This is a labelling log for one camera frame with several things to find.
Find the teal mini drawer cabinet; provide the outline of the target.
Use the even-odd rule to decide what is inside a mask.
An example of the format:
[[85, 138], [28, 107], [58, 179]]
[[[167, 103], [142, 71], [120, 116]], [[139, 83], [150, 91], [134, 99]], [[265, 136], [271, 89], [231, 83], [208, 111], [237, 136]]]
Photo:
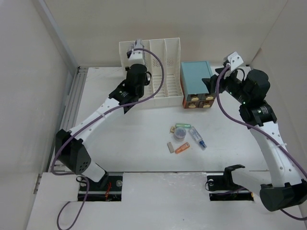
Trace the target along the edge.
[[180, 83], [184, 94], [183, 108], [207, 109], [212, 107], [215, 96], [202, 81], [213, 75], [208, 61], [189, 61], [180, 64]]

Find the round clear pin jar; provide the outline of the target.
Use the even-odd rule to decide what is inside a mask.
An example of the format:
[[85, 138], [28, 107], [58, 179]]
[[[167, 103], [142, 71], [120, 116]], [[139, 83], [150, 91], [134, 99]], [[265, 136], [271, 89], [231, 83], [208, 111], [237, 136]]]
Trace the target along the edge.
[[185, 136], [187, 134], [187, 131], [183, 127], [176, 127], [174, 131], [174, 139], [177, 141], [183, 141], [185, 139]]

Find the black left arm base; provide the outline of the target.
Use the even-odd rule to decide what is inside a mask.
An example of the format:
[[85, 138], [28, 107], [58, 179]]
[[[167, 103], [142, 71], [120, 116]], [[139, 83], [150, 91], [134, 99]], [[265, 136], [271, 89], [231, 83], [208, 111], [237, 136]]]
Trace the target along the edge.
[[89, 181], [89, 191], [86, 201], [118, 202], [122, 197], [123, 173], [111, 172], [106, 181], [101, 184]]

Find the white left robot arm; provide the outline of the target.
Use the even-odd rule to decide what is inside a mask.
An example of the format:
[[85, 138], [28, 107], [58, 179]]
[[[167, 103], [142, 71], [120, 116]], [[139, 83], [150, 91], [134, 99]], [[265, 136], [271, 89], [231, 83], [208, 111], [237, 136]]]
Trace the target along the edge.
[[88, 148], [107, 124], [127, 113], [143, 97], [148, 75], [145, 65], [133, 64], [125, 80], [94, 113], [69, 131], [61, 129], [56, 134], [57, 159], [74, 174], [87, 177], [96, 190], [107, 186], [108, 173], [91, 159]]

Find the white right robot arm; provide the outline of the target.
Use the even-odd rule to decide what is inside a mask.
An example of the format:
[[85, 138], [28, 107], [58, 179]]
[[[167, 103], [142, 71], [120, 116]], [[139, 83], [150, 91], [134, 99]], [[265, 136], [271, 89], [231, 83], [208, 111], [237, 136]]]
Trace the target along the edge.
[[[224, 169], [221, 190], [226, 194], [247, 189], [257, 194], [267, 210], [284, 211], [307, 200], [307, 173], [288, 153], [279, 133], [276, 115], [265, 97], [270, 89], [268, 75], [252, 69], [240, 80], [235, 70], [226, 76], [228, 68], [219, 68], [219, 75], [203, 78], [209, 92], [214, 92], [222, 113], [230, 120], [248, 128], [256, 140], [268, 166], [271, 180], [265, 176], [252, 176], [237, 164]], [[227, 92], [240, 102], [238, 121], [226, 113], [219, 94]]]

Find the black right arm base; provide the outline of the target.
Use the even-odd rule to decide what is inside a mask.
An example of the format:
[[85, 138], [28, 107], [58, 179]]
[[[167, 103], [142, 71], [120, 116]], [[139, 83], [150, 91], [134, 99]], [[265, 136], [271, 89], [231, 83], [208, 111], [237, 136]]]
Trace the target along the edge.
[[232, 171], [244, 169], [241, 164], [228, 166], [223, 172], [207, 174], [205, 189], [210, 201], [254, 201], [253, 193], [233, 182]]

